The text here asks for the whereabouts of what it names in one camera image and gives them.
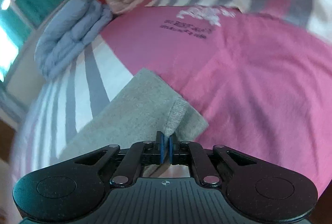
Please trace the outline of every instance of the folded gray towel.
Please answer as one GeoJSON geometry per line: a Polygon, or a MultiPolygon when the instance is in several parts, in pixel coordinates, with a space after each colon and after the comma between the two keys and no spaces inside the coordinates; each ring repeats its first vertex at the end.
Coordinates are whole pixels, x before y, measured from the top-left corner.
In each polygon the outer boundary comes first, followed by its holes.
{"type": "Polygon", "coordinates": [[[208,126],[204,118],[153,72],[142,69],[66,146],[65,161],[109,144],[129,148],[133,143],[154,141],[162,131],[166,139],[194,140],[208,126]]]}

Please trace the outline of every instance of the gray ribbed plate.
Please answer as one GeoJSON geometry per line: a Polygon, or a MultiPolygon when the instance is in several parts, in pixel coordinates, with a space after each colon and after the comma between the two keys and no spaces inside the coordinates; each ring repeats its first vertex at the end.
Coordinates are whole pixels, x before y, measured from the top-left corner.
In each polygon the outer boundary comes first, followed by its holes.
{"type": "MultiPolygon", "coordinates": [[[[22,224],[33,224],[23,220],[22,224]]],[[[139,178],[135,185],[111,191],[90,215],[73,224],[254,224],[234,211],[216,189],[193,178],[139,178]]]]}

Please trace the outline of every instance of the pink t-shirt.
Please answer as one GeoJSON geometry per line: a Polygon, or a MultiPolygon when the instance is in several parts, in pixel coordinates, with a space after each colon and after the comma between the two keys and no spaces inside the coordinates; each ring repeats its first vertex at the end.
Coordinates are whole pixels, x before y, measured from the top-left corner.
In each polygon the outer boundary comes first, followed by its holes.
{"type": "Polygon", "coordinates": [[[268,16],[223,7],[138,7],[102,32],[135,75],[146,67],[208,121],[196,141],[332,178],[332,48],[268,16]]]}

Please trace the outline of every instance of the silver rivet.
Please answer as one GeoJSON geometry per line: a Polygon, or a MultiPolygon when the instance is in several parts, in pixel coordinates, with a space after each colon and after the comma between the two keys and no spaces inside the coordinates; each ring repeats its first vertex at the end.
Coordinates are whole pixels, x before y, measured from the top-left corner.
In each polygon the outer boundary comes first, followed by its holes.
{"type": "Polygon", "coordinates": [[[209,175],[205,176],[203,181],[207,184],[215,185],[219,183],[219,178],[217,176],[209,175]]]}
{"type": "Polygon", "coordinates": [[[112,179],[112,182],[115,183],[115,184],[118,184],[118,185],[125,184],[125,183],[127,183],[128,181],[129,181],[128,177],[123,176],[123,175],[115,176],[115,177],[112,179]]]}

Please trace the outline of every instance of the gray cloth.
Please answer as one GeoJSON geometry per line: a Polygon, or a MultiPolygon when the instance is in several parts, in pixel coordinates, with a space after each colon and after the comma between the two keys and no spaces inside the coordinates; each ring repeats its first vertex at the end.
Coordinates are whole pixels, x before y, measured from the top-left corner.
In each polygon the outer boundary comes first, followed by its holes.
{"type": "Polygon", "coordinates": [[[70,0],[39,38],[34,60],[46,80],[60,74],[112,20],[107,5],[97,0],[70,0]]]}
{"type": "Polygon", "coordinates": [[[59,159],[65,161],[109,144],[129,148],[133,143],[155,140],[162,131],[166,139],[193,141],[208,126],[204,118],[153,72],[142,69],[66,146],[59,159]]]}

